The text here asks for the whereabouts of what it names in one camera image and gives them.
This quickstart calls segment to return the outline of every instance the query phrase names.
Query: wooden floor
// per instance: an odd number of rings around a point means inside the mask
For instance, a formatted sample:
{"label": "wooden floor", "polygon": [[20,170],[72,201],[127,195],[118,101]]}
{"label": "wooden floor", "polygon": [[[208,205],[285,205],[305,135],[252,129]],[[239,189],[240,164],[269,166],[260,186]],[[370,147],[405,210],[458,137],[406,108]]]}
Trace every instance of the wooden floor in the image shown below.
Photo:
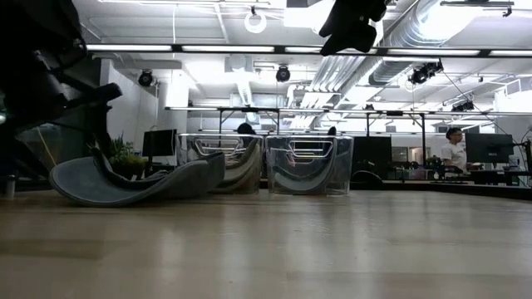
{"label": "wooden floor", "polygon": [[0,203],[0,297],[531,298],[532,205],[423,192]]}

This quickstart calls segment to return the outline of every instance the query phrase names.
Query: security camera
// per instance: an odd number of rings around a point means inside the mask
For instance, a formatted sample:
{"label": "security camera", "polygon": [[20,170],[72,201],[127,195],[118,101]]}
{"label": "security camera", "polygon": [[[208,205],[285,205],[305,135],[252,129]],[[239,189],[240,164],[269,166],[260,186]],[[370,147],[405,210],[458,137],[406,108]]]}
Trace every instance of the security camera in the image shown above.
{"label": "security camera", "polygon": [[290,80],[290,71],[288,70],[288,66],[280,66],[275,78],[277,79],[277,82],[281,83]]}
{"label": "security camera", "polygon": [[152,70],[143,70],[139,77],[140,86],[152,87],[156,83],[156,79],[152,75]]}

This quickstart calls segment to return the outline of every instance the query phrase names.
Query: potted plant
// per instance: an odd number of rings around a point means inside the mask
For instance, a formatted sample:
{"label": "potted plant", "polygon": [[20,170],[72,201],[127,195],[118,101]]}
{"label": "potted plant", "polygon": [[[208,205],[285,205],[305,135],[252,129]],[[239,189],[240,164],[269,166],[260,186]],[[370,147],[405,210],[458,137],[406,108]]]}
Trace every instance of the potted plant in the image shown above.
{"label": "potted plant", "polygon": [[124,142],[124,135],[111,140],[109,150],[109,162],[113,171],[126,179],[132,179],[134,175],[137,178],[142,177],[145,169],[145,160],[135,155],[132,142]]}

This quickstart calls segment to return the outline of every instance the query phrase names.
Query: white t-shirt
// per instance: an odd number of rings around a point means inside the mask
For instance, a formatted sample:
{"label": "white t-shirt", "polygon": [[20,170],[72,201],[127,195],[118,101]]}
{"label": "white t-shirt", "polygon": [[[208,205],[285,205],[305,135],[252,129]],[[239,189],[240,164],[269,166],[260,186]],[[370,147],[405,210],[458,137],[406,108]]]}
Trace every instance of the white t-shirt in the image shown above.
{"label": "white t-shirt", "polygon": [[466,150],[461,145],[453,145],[448,143],[441,148],[441,158],[443,160],[450,160],[451,163],[467,172],[467,157]]}

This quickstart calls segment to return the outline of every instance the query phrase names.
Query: man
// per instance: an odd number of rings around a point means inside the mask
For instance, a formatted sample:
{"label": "man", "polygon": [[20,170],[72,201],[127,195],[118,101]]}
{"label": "man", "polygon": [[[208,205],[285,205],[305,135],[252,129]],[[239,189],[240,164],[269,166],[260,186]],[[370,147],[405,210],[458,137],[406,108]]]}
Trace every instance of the man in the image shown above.
{"label": "man", "polygon": [[446,138],[449,143],[441,148],[441,158],[445,166],[456,166],[464,173],[467,172],[467,158],[466,151],[458,145],[464,135],[460,128],[450,128],[447,131]]}

